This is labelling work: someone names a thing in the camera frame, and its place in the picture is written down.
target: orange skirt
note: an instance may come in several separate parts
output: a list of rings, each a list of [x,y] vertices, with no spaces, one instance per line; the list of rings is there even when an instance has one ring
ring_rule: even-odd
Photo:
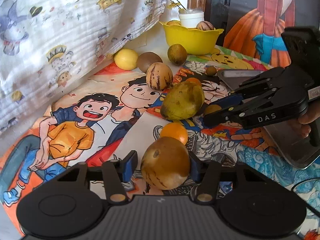
[[[257,9],[243,16],[227,33],[223,46],[240,52],[244,55],[260,59],[256,50],[256,43],[252,40],[256,35],[263,33],[264,17]],[[284,32],[285,22],[279,19],[276,24],[275,37]],[[270,65],[273,67],[286,67],[291,60],[287,51],[272,50]]]

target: cartoon boy in orange shirt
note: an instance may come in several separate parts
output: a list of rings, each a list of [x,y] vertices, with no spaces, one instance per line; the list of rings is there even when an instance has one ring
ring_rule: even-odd
[[[118,104],[117,97],[105,93],[82,98],[73,107],[76,116],[82,121],[66,121],[59,124],[48,132],[42,143],[43,151],[35,149],[27,153],[19,172],[17,185],[3,194],[4,203],[10,207],[18,202],[21,191],[25,188],[25,184],[29,183],[33,171],[44,170],[44,182],[64,172],[69,161],[77,159],[84,150],[92,146],[94,131],[87,122],[102,120]]]

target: jar lid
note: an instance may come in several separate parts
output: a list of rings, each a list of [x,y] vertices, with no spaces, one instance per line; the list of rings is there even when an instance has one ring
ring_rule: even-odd
[[[179,9],[179,14],[193,14],[193,13],[202,13],[201,8],[196,9]]]

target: ear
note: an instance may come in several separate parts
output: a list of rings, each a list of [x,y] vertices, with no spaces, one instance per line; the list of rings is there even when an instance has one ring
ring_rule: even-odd
[[[129,86],[124,86],[124,87],[122,88],[122,93],[124,93],[128,88],[129,88]]]

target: blue sneaker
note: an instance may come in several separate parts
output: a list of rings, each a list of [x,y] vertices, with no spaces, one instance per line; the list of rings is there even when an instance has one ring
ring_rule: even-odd
[[[5,191],[3,192],[3,200],[4,200],[4,203],[10,207],[12,206],[12,204],[15,204],[18,202],[19,198],[17,196],[18,195],[18,192],[15,188],[13,188],[12,190],[10,191]]]

